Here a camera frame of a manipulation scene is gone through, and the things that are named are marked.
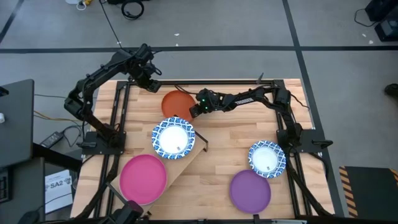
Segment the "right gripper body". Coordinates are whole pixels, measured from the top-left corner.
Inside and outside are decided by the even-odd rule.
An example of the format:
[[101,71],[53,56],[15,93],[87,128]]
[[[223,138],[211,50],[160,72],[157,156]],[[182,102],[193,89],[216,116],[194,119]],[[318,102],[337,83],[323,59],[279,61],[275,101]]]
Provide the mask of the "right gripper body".
[[224,111],[226,109],[223,101],[225,96],[224,93],[215,92],[207,88],[200,90],[197,94],[199,112]]

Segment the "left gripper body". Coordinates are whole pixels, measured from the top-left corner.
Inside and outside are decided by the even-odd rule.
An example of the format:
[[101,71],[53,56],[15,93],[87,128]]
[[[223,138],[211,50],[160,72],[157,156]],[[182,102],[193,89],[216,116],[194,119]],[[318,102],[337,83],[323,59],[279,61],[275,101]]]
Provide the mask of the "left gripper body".
[[152,74],[161,75],[162,72],[152,63],[154,55],[151,47],[142,44],[133,53],[133,59],[127,63],[128,80],[136,83],[152,83]]

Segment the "orange plastic plate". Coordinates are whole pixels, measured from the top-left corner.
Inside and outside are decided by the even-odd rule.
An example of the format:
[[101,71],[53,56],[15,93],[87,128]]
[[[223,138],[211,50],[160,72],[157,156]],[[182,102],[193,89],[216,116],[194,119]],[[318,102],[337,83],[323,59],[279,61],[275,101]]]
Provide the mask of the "orange plastic plate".
[[162,99],[162,114],[165,118],[178,116],[191,122],[193,118],[190,108],[195,104],[195,100],[189,94],[178,90],[170,91]]

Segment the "blue patterned paper plate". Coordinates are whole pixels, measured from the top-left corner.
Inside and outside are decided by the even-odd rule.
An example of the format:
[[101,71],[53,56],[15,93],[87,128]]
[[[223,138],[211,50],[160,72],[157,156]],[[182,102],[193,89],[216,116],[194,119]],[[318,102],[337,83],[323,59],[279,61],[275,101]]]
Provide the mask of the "blue patterned paper plate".
[[266,179],[282,175],[287,166],[287,159],[282,148],[272,141],[257,141],[248,152],[250,168]]
[[152,130],[154,151],[164,159],[181,159],[194,148],[196,133],[187,120],[178,116],[166,118]]

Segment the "pink plastic plate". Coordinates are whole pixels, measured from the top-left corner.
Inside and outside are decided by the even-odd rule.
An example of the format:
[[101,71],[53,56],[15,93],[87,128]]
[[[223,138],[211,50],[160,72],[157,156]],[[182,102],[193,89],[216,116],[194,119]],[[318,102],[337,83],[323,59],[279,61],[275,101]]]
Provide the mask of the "pink plastic plate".
[[139,205],[155,202],[167,185],[167,171],[163,162],[151,154],[141,154],[123,167],[119,189],[126,200]]

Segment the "purple plastic plate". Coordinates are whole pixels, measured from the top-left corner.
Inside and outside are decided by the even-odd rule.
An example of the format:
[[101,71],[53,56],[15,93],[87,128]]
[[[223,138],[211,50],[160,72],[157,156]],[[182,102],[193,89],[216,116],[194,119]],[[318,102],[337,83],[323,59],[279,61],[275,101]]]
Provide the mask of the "purple plastic plate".
[[267,179],[252,170],[242,170],[235,174],[229,185],[229,197],[240,211],[257,214],[271,201],[271,187]]

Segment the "wooden shelf with black legs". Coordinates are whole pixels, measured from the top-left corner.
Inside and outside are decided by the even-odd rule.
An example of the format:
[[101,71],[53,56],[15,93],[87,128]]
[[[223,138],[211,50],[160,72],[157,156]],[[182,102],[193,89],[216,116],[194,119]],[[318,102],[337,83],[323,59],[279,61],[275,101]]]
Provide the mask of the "wooden shelf with black legs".
[[[206,149],[206,139],[204,139],[201,135],[196,133],[195,145],[194,145],[193,150],[187,156],[185,156],[185,157],[183,157],[181,159],[164,159],[164,158],[160,157],[154,151],[154,149],[152,147],[151,140],[148,140],[146,142],[146,148],[142,152],[137,154],[136,156],[141,155],[141,154],[151,154],[151,155],[157,157],[158,159],[160,159],[163,162],[163,164],[165,165],[166,171],[167,171],[167,185],[166,185],[166,188],[165,188],[165,190],[163,192],[163,194],[164,194],[167,191],[167,189],[172,185],[172,183],[178,178],[178,176],[194,160],[194,158],[201,151],[203,151],[205,149]],[[122,171],[123,167],[127,164],[128,161],[130,161],[134,157],[125,157],[125,156],[123,156],[120,159],[120,161],[119,161],[118,175],[115,177],[114,180],[112,180],[111,185],[112,185],[112,187],[114,187],[116,189],[115,195],[120,195],[121,198],[116,197],[113,200],[112,211],[116,211],[117,209],[122,208],[124,206],[124,203],[128,201],[121,195],[121,191],[119,189],[119,178],[120,178],[120,174],[121,174],[121,171]],[[150,203],[148,205],[140,205],[140,206],[143,208],[144,213],[147,213],[154,204],[155,204],[155,202],[152,202],[152,203]]]

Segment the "black power adapter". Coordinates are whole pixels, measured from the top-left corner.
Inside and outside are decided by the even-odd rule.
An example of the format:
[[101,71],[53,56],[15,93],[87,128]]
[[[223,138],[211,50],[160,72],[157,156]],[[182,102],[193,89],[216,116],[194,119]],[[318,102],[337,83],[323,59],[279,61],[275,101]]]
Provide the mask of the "black power adapter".
[[63,139],[64,135],[61,132],[55,131],[51,135],[47,136],[40,145],[50,149],[54,145],[56,145],[61,139]]

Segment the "black blurry device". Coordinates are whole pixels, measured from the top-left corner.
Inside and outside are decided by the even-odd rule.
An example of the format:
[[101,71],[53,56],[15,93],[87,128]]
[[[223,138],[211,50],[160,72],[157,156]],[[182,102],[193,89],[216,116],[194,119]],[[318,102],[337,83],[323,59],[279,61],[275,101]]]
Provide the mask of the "black blurry device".
[[143,208],[130,200],[110,215],[105,224],[134,224],[143,213]]

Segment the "white printed paper sheet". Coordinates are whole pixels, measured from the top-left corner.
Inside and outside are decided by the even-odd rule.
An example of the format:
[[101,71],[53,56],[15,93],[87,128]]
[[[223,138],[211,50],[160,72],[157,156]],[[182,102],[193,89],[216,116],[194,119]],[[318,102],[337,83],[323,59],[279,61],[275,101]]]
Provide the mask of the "white printed paper sheet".
[[45,213],[52,213],[73,203],[72,177],[63,170],[45,177]]

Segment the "dark grey side desk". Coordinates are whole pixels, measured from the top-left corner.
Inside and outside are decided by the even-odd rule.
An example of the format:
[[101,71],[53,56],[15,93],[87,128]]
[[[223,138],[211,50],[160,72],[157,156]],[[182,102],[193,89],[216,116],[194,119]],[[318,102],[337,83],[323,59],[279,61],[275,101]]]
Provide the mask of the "dark grey side desk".
[[0,224],[17,224],[44,204],[44,160],[32,159],[12,168],[12,199],[0,203]]

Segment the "black computer mouse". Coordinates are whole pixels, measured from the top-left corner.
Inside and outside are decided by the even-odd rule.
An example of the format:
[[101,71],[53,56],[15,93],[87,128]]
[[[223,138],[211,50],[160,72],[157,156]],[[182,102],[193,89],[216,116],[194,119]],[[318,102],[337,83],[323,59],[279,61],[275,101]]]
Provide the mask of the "black computer mouse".
[[40,221],[40,213],[36,210],[23,214],[17,224],[38,224]]

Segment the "person's shoe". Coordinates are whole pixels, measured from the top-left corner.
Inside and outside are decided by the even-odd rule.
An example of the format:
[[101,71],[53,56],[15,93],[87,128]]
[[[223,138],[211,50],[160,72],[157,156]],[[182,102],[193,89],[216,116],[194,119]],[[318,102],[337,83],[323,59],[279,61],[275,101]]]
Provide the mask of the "person's shoe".
[[398,84],[391,83],[384,88],[384,93],[398,100]]

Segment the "black yellow striped platform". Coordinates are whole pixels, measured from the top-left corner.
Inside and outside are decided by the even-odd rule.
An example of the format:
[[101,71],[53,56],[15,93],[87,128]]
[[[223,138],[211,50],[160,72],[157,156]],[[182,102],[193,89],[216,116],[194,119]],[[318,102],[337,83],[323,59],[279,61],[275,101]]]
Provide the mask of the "black yellow striped platform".
[[349,217],[398,224],[398,171],[339,167]]

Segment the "black equipment box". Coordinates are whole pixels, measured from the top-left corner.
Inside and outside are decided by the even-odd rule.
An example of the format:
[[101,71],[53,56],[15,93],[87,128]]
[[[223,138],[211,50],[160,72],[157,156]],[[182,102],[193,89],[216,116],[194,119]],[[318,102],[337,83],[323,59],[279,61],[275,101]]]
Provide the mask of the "black equipment box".
[[376,22],[385,18],[396,6],[398,0],[371,0],[364,10],[369,20]]
[[398,42],[398,19],[385,19],[374,30],[381,42]]

